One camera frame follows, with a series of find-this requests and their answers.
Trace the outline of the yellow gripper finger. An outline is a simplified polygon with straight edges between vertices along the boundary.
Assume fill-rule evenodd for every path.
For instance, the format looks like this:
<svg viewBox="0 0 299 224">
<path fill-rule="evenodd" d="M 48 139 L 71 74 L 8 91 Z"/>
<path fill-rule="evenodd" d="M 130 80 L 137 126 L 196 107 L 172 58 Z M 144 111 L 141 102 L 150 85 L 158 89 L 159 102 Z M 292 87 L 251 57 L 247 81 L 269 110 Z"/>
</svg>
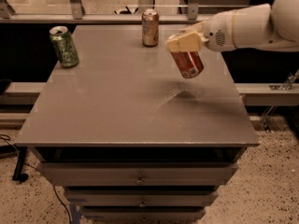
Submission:
<svg viewBox="0 0 299 224">
<path fill-rule="evenodd" d="M 180 31 L 170 36 L 165 45 L 170 52 L 194 52 L 199 51 L 207 41 L 208 39 L 202 33 Z"/>
<path fill-rule="evenodd" d="M 176 35 L 186 35 L 187 33 L 191 33 L 191 32 L 202 33 L 204 24 L 205 24 L 204 21 L 197 22 L 196 24 L 178 30 L 176 32 Z"/>
</svg>

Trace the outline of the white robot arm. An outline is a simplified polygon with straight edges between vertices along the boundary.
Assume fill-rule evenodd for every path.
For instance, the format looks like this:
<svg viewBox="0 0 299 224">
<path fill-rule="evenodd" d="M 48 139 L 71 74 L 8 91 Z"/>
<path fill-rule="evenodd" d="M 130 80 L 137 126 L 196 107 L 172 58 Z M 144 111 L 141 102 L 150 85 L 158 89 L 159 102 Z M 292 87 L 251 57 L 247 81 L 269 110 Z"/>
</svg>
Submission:
<svg viewBox="0 0 299 224">
<path fill-rule="evenodd" d="M 299 50 L 299 0 L 274 0 L 269 4 L 218 13 L 206 21 L 179 30 L 165 45 L 171 52 L 259 49 Z"/>
</svg>

